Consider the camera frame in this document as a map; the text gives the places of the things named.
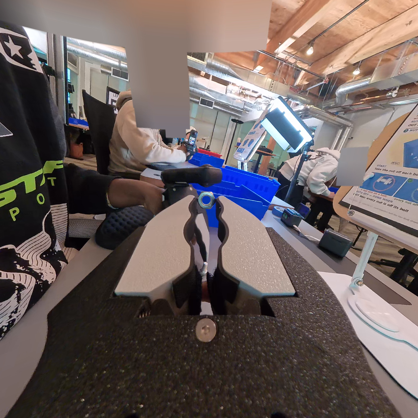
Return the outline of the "person's left forearm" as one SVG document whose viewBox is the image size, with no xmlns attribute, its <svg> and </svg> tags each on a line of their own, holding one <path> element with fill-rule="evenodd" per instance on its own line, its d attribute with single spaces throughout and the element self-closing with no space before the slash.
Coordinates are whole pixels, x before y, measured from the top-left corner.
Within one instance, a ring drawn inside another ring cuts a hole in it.
<svg viewBox="0 0 418 418">
<path fill-rule="evenodd" d="M 108 189 L 118 176 L 101 175 L 94 170 L 86 170 L 75 164 L 64 164 L 64 173 L 68 193 L 67 209 L 69 214 L 105 214 L 119 209 L 108 200 Z"/>
</svg>

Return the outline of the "person's printed black shirt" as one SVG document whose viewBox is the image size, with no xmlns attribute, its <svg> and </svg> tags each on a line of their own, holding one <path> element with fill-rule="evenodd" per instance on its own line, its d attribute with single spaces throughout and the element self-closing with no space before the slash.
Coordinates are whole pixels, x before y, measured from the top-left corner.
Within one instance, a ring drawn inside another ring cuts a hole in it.
<svg viewBox="0 0 418 418">
<path fill-rule="evenodd" d="M 67 265 L 65 137 L 23 27 L 0 29 L 0 336 Z"/>
</svg>

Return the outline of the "instruction sheet on stand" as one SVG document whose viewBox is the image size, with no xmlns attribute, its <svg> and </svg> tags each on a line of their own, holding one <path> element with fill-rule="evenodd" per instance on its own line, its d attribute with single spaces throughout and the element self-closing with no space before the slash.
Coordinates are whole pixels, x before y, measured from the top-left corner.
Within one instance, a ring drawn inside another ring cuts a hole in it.
<svg viewBox="0 0 418 418">
<path fill-rule="evenodd" d="M 265 128 L 260 122 L 256 122 L 238 146 L 233 158 L 241 163 L 249 162 L 263 141 L 265 134 Z"/>
</svg>

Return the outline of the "dark grey case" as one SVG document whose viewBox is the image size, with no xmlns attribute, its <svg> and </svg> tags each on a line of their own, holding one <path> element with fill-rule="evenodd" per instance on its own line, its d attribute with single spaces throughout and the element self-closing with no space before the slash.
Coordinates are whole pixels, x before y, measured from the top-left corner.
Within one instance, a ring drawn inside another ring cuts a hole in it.
<svg viewBox="0 0 418 418">
<path fill-rule="evenodd" d="M 343 258 L 352 247 L 352 244 L 353 241 L 350 238 L 328 228 L 324 231 L 323 236 L 318 243 L 318 247 Z"/>
</svg>

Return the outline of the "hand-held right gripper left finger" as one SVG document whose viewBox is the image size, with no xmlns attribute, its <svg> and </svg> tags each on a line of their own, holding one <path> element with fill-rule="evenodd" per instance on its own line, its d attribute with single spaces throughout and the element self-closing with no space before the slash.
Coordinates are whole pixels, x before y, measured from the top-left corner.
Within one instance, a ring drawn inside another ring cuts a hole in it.
<svg viewBox="0 0 418 418">
<path fill-rule="evenodd" d="M 139 242 L 114 290 L 117 296 L 168 301 L 188 309 L 195 287 L 194 235 L 196 198 L 188 195 L 156 215 Z"/>
</svg>

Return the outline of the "person's left hand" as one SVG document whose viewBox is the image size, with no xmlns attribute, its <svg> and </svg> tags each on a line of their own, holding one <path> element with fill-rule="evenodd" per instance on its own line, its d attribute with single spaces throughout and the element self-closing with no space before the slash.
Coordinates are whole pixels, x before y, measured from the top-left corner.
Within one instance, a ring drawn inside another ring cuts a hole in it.
<svg viewBox="0 0 418 418">
<path fill-rule="evenodd" d="M 154 215 L 163 210 L 163 189 L 140 180 L 114 179 L 108 188 L 108 199 L 116 208 L 144 206 Z"/>
</svg>

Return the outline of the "black wrist rest pad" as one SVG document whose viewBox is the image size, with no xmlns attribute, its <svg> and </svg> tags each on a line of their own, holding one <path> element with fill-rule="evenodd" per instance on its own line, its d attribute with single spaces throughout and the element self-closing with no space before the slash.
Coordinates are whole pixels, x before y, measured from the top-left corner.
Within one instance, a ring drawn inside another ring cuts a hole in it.
<svg viewBox="0 0 418 418">
<path fill-rule="evenodd" d="M 107 214 L 95 233 L 98 246 L 114 250 L 137 228 L 144 227 L 154 214 L 143 206 L 117 209 Z"/>
</svg>

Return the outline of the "white display stand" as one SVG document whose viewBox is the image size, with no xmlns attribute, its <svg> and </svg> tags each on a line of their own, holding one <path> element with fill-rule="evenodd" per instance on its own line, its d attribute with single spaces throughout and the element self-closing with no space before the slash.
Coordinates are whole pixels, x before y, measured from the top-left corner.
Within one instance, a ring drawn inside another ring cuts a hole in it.
<svg viewBox="0 0 418 418">
<path fill-rule="evenodd" d="M 320 272 L 346 311 L 359 340 L 410 395 L 418 398 L 418 328 L 364 284 L 378 235 L 368 232 L 353 276 Z"/>
</svg>

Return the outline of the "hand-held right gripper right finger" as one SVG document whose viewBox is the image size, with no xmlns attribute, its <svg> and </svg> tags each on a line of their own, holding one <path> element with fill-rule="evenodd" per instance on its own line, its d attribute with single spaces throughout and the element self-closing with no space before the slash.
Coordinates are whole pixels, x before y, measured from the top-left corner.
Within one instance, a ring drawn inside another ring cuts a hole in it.
<svg viewBox="0 0 418 418">
<path fill-rule="evenodd" d="M 253 300 L 295 297 L 296 290 L 262 222 L 225 196 L 216 200 L 219 221 L 216 310 L 243 311 Z"/>
</svg>

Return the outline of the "black battery charger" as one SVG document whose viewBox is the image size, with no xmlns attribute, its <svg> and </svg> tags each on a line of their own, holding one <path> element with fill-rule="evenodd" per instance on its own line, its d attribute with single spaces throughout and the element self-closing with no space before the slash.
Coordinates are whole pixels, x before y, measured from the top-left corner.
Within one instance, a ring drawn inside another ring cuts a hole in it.
<svg viewBox="0 0 418 418">
<path fill-rule="evenodd" d="M 300 216 L 298 212 L 296 212 L 295 209 L 287 208 L 280 220 L 288 227 L 296 226 L 298 227 L 300 225 L 300 222 L 302 220 L 305 220 Z"/>
</svg>

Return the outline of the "wooden display board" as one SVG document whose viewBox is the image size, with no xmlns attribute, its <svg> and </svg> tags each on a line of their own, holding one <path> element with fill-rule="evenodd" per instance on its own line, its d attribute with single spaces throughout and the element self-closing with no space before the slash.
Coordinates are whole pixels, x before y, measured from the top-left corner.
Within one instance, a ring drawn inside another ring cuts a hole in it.
<svg viewBox="0 0 418 418">
<path fill-rule="evenodd" d="M 409 116 L 408 113 L 402 115 L 401 117 L 395 119 L 388 126 L 386 126 L 383 131 L 379 134 L 378 138 L 371 144 L 368 155 L 367 155 L 367 169 L 373 164 L 373 161 L 379 156 L 382 152 L 382 149 L 391 139 L 391 137 L 396 133 L 400 128 L 402 123 Z M 400 248 L 406 248 L 411 252 L 418 253 L 418 239 L 410 233 L 401 231 L 399 228 L 388 225 L 387 223 L 378 220 L 377 214 L 372 212 L 371 215 L 363 214 L 354 210 L 354 215 L 348 215 L 348 207 L 342 206 L 340 201 L 344 196 L 349 193 L 354 187 L 353 186 L 341 186 L 337 192 L 336 197 L 333 202 L 333 209 L 336 214 L 343 219 L 352 222 L 360 227 L 367 229 L 376 233 L 380 237 L 383 237 L 390 242 L 396 244 Z"/>
</svg>

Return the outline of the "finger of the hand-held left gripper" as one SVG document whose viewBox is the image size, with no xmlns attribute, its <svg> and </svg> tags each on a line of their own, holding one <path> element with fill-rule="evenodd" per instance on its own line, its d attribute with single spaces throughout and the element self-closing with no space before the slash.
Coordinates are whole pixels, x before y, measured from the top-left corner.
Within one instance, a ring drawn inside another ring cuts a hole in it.
<svg viewBox="0 0 418 418">
<path fill-rule="evenodd" d="M 209 255 L 210 234 L 209 227 L 204 217 L 196 217 L 194 223 L 194 236 L 199 246 L 202 260 L 206 262 Z"/>
</svg>

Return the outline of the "black floor lamp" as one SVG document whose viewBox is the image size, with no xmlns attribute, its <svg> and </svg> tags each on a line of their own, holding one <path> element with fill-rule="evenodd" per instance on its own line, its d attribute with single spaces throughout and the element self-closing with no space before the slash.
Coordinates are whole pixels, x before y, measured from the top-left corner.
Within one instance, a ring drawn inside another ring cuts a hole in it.
<svg viewBox="0 0 418 418">
<path fill-rule="evenodd" d="M 233 123 L 235 123 L 235 125 L 234 125 L 234 129 L 233 129 L 231 141 L 230 141 L 230 144 L 229 144 L 229 148 L 228 148 L 228 153 L 227 153 L 227 156 L 226 156 L 226 161 L 228 160 L 228 157 L 229 157 L 229 154 L 230 154 L 230 151 L 231 151 L 231 147 L 233 145 L 233 140 L 234 140 L 234 136 L 235 136 L 237 127 L 238 127 L 238 125 L 242 125 L 243 124 L 243 121 L 242 120 L 239 120 L 239 119 L 236 119 L 236 118 L 231 119 L 231 121 Z"/>
</svg>

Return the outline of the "black office chair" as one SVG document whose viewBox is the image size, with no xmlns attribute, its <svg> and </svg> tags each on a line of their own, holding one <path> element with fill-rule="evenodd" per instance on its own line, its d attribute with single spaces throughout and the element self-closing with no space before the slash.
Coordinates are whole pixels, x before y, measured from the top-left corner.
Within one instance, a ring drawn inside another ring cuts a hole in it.
<svg viewBox="0 0 418 418">
<path fill-rule="evenodd" d="M 86 90 L 82 90 L 82 97 L 89 133 L 96 155 L 97 171 L 100 174 L 108 175 L 109 145 L 116 114 L 111 105 L 97 100 L 89 95 Z"/>
</svg>

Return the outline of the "studio light panel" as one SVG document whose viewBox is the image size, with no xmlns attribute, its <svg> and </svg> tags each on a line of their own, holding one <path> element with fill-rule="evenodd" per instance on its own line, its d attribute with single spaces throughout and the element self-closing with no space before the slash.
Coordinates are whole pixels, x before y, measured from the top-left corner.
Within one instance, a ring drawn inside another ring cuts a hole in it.
<svg viewBox="0 0 418 418">
<path fill-rule="evenodd" d="M 313 132 L 283 97 L 272 102 L 260 124 L 282 149 L 291 153 L 298 152 L 306 144 L 308 147 L 314 144 Z"/>
</svg>

